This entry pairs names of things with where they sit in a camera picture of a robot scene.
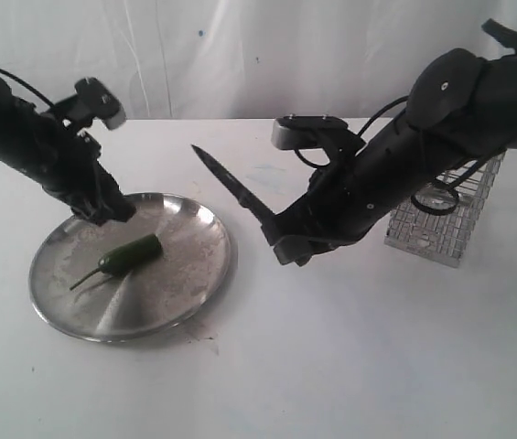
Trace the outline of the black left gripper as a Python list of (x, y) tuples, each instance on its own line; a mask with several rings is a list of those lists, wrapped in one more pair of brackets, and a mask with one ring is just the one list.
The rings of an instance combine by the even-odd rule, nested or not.
[(127, 222), (135, 205), (100, 164), (101, 145), (88, 133), (49, 130), (40, 134), (40, 185), (90, 224)]

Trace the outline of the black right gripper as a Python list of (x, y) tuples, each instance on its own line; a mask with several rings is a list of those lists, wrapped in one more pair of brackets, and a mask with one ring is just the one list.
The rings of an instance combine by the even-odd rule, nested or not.
[(404, 200), (404, 138), (375, 136), (367, 144), (334, 147), (307, 191), (262, 225), (281, 265), (360, 241)]

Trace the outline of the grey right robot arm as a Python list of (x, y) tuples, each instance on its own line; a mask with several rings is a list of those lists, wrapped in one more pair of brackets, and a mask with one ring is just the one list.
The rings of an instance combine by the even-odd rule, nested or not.
[(275, 121), (277, 148), (322, 149), (329, 158), (306, 193), (264, 224), (280, 263), (303, 265), (354, 244), (444, 172), (517, 147), (517, 32), (494, 20), (483, 28), (506, 55), (489, 60), (455, 48), (435, 59), (369, 140), (332, 116)]

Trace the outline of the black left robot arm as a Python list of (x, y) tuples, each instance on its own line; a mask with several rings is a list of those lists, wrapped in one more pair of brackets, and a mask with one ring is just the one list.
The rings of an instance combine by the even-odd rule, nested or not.
[(135, 206), (99, 162), (100, 144), (88, 133), (96, 119), (115, 130), (126, 120), (120, 101), (96, 78), (75, 84), (70, 97), (35, 104), (15, 96), (0, 69), (0, 162), (41, 185), (78, 218), (97, 226), (127, 222)]

